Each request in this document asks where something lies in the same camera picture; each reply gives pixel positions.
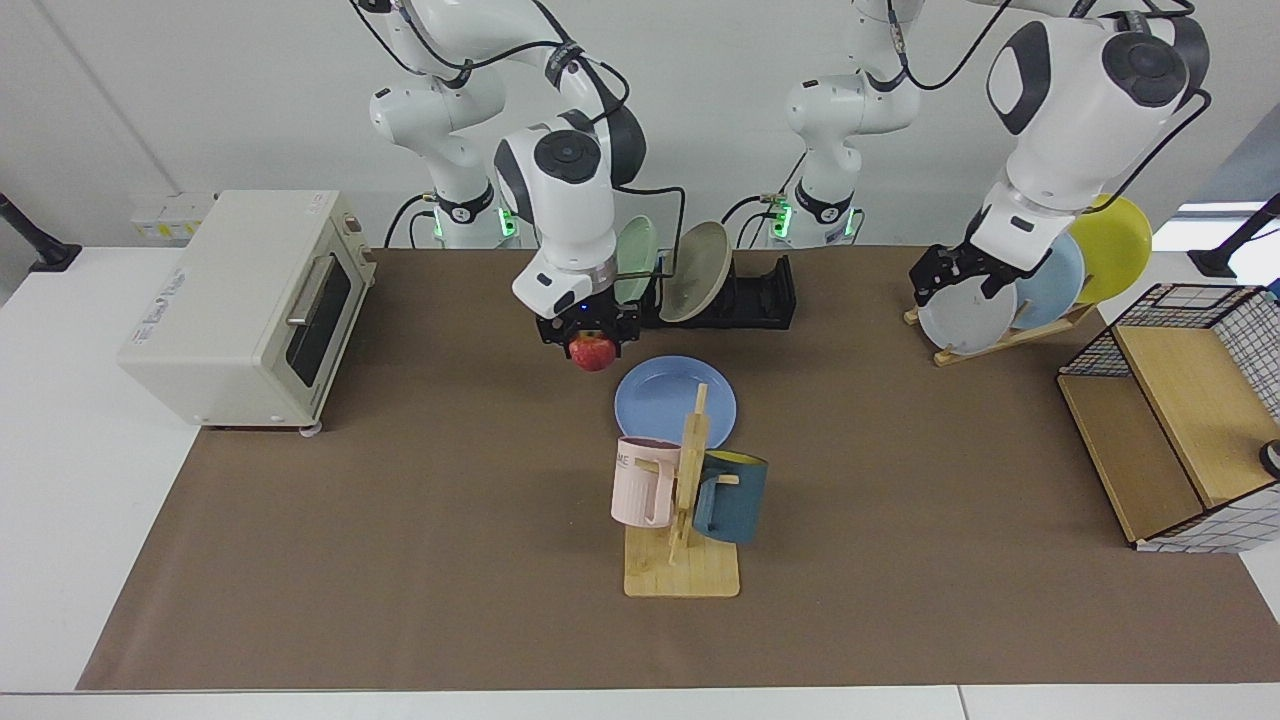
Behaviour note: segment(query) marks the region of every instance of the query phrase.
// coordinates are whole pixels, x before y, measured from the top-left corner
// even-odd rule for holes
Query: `beige plate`
[[[703,223],[680,240],[676,274],[662,284],[662,310],[667,323],[684,323],[707,309],[728,278],[733,249],[719,223]]]

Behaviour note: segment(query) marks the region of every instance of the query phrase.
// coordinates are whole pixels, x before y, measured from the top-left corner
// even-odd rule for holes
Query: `black clamp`
[[[489,183],[489,187],[485,188],[480,197],[467,200],[466,202],[451,202],[443,196],[436,196],[436,205],[439,206],[436,211],[443,210],[448,213],[449,218],[460,225],[470,225],[489,209],[489,205],[493,205],[494,197],[493,183]]]
[[[928,305],[938,291],[960,284],[978,275],[988,275],[982,283],[982,295],[987,300],[991,300],[1014,281],[1034,275],[1044,265],[1050,255],[1053,254],[1052,251],[1046,252],[1034,268],[1021,270],[979,250],[972,240],[973,234],[978,231],[978,225],[987,218],[988,210],[989,208],[978,213],[969,222],[964,242],[956,247],[933,245],[911,266],[908,274],[911,278],[911,286],[915,287],[916,307]]]
[[[824,200],[818,200],[817,197],[809,195],[804,190],[804,179],[796,183],[796,204],[800,205],[805,211],[814,217],[818,223],[824,225],[835,224],[836,220],[845,215],[845,210],[854,202],[854,195],[849,193],[849,197],[841,200],[840,202],[827,202]]]
[[[564,359],[572,359],[568,346],[584,331],[600,332],[613,342],[617,357],[622,357],[622,343],[640,340],[640,307],[618,305],[613,288],[576,302],[556,318],[535,318],[538,334],[545,345],[564,348]]]

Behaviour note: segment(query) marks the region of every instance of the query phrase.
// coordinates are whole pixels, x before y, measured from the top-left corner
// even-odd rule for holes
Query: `oven door handle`
[[[307,279],[302,283],[302,292],[298,293],[298,300],[293,304],[293,309],[289,310],[289,316],[285,320],[287,324],[293,327],[306,327],[311,324],[311,320],[316,315],[316,310],[320,307],[320,299],[324,296],[324,288],[329,284],[329,278],[333,275],[333,270],[337,266],[338,259],[333,255],[316,258],[311,263],[311,272],[307,273]]]

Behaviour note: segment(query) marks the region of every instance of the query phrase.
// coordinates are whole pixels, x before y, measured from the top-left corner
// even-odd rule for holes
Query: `dark blue mug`
[[[751,542],[768,471],[769,464],[759,457],[727,450],[707,451],[694,507],[694,529],[721,542]]]

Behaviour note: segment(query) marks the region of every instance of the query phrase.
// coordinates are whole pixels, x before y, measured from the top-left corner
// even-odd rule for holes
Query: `wooden shelf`
[[[1060,375],[1057,384],[1129,542],[1204,511],[1133,378]]]
[[[1280,429],[1217,333],[1121,325],[1115,334],[1206,507],[1275,482],[1258,448]]]

